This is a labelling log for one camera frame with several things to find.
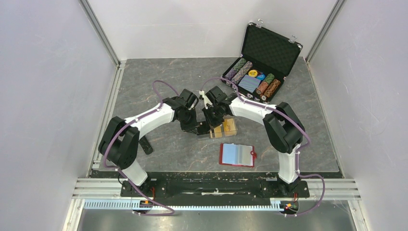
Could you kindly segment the gold VIP card stack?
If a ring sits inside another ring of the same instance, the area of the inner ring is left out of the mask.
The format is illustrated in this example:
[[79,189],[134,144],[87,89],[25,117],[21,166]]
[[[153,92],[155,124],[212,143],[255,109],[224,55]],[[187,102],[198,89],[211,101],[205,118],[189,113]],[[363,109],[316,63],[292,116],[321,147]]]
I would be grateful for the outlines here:
[[225,137],[236,136],[237,126],[233,118],[227,118],[223,122],[223,129]]

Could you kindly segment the red leather card holder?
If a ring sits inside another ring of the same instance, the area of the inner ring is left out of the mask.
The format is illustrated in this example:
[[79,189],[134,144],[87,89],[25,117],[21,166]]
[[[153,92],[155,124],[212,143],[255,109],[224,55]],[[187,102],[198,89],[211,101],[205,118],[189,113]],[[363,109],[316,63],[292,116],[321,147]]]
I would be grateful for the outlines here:
[[254,146],[234,143],[220,144],[220,165],[254,167],[256,158]]

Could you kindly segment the clear acrylic card tray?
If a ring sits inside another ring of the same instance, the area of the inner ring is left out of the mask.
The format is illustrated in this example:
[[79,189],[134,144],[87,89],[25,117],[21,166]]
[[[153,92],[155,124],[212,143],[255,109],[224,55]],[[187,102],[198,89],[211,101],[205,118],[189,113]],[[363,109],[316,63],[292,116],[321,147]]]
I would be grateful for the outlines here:
[[206,121],[198,123],[196,135],[199,139],[218,139],[230,136],[236,136],[238,127],[233,118],[226,118],[221,125],[211,128]]

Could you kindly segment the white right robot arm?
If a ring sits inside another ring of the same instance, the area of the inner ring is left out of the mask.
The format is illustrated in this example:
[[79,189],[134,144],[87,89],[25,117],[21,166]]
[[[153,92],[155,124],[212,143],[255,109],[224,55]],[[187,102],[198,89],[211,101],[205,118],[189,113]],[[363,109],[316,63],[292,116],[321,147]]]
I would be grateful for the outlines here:
[[203,113],[210,128],[220,126],[225,116],[239,116],[263,125],[270,144],[279,154],[279,193],[291,196],[297,191],[300,170],[296,158],[306,132],[287,103],[275,106],[257,103],[238,93],[227,95],[219,87],[199,91],[199,98],[204,102]]

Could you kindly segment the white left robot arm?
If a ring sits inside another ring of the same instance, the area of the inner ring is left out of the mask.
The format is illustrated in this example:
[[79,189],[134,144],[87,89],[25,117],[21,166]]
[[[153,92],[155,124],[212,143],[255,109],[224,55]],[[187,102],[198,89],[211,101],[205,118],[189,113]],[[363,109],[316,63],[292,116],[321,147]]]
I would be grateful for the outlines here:
[[132,189],[139,196],[151,191],[148,174],[137,162],[140,138],[161,125],[179,121],[181,130],[196,133],[198,126],[195,107],[198,97],[184,89],[179,96],[165,98],[162,103],[143,114],[122,119],[113,117],[103,134],[98,151],[114,167],[133,182]]

